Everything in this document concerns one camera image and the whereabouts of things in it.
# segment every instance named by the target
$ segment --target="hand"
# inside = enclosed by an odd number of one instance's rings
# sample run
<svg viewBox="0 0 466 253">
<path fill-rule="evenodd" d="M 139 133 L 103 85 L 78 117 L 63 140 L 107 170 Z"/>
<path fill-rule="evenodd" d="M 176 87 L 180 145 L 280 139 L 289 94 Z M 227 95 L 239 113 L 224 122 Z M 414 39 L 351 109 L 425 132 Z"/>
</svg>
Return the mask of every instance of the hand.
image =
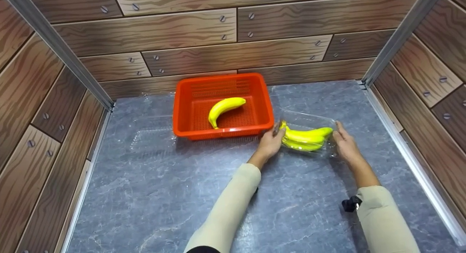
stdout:
<svg viewBox="0 0 466 253">
<path fill-rule="evenodd" d="M 336 122 L 336 131 L 333 131 L 333 138 L 336 142 L 336 149 L 340 157 L 345 160 L 350 167 L 367 164 L 363 155 L 356 145 L 354 138 L 346 132 L 341 122 Z"/>
<path fill-rule="evenodd" d="M 259 170 L 261 170 L 267 160 L 273 157 L 280 149 L 281 139 L 285 136 L 286 128 L 282 128 L 278 131 L 276 136 L 273 136 L 273 129 L 277 126 L 278 124 L 275 124 L 274 127 L 262 136 L 259 147 L 248 160 L 248 163 L 255 165 Z"/>
</svg>

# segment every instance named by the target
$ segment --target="beige sleeve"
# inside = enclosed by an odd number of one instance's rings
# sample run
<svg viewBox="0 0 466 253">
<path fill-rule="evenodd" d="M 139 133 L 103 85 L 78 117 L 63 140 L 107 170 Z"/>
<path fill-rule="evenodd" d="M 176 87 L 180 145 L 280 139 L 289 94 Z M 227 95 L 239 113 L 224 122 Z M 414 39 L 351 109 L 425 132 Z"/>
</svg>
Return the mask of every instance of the beige sleeve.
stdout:
<svg viewBox="0 0 466 253">
<path fill-rule="evenodd" d="M 358 217 L 371 253 L 419 252 L 416 240 L 390 192 L 382 186 L 363 187 Z"/>
<path fill-rule="evenodd" d="M 236 230 L 260 181 L 261 171 L 257 167 L 242 164 L 203 225 L 191 236 L 184 252 L 197 246 L 210 246 L 221 253 L 230 252 Z"/>
</svg>

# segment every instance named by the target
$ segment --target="clear plastic tray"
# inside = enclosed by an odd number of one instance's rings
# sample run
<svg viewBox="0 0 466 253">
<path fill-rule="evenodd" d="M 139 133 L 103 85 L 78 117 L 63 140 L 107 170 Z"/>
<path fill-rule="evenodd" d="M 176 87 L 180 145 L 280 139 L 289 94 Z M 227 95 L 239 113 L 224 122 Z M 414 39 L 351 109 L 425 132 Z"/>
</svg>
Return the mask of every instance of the clear plastic tray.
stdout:
<svg viewBox="0 0 466 253">
<path fill-rule="evenodd" d="M 318 115 L 310 115 L 301 112 L 294 112 L 290 110 L 283 110 L 280 117 L 280 122 L 278 126 L 275 128 L 275 132 L 278 132 L 280 125 L 282 122 L 286 122 L 286 125 L 290 128 L 290 130 L 300 130 L 300 131 L 308 131 L 308 130 L 315 130 L 321 127 L 331 127 L 333 130 L 336 129 L 335 120 L 322 117 Z M 286 148 L 286 150 L 291 152 L 298 152 L 303 154 L 308 154 L 312 156 L 318 157 L 334 157 L 335 156 L 335 142 L 331 137 L 332 134 L 328 134 L 324 140 L 322 147 L 318 150 L 307 151 L 307 150 L 298 150 L 288 147 L 282 142 L 282 146 Z"/>
</svg>

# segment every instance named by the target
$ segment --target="floor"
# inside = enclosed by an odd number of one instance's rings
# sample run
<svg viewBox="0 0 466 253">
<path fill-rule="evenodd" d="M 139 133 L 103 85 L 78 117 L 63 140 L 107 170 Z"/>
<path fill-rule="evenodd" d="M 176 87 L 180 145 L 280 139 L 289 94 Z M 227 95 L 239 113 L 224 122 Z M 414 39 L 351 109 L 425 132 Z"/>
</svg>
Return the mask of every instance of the floor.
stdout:
<svg viewBox="0 0 466 253">
<path fill-rule="evenodd" d="M 331 117 L 353 134 L 393 194 L 422 252 L 456 246 L 354 81 L 269 87 L 281 109 Z M 173 95 L 118 100 L 68 252 L 182 252 L 258 140 L 189 142 L 171 131 Z M 355 213 L 341 201 L 356 186 L 338 160 L 280 152 L 262 176 L 233 253 L 366 252 Z"/>
</svg>

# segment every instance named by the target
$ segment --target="banana bunch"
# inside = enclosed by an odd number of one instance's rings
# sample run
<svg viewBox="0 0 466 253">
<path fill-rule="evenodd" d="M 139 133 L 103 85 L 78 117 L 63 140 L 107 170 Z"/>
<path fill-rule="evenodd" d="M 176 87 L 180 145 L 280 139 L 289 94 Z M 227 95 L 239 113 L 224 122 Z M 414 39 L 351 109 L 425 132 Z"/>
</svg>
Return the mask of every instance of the banana bunch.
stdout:
<svg viewBox="0 0 466 253">
<path fill-rule="evenodd" d="M 246 99 L 242 97 L 230 97 L 221 100 L 217 104 L 215 104 L 209 112 L 209 122 L 214 129 L 218 129 L 217 127 L 217 118 L 230 110 L 238 108 L 246 103 Z"/>
<path fill-rule="evenodd" d="M 289 148 L 301 151 L 319 150 L 328 135 L 333 132 L 331 127 L 321 127 L 309 131 L 290 130 L 285 121 L 281 122 L 280 129 L 283 127 L 286 127 L 287 130 L 281 142 Z"/>
</svg>

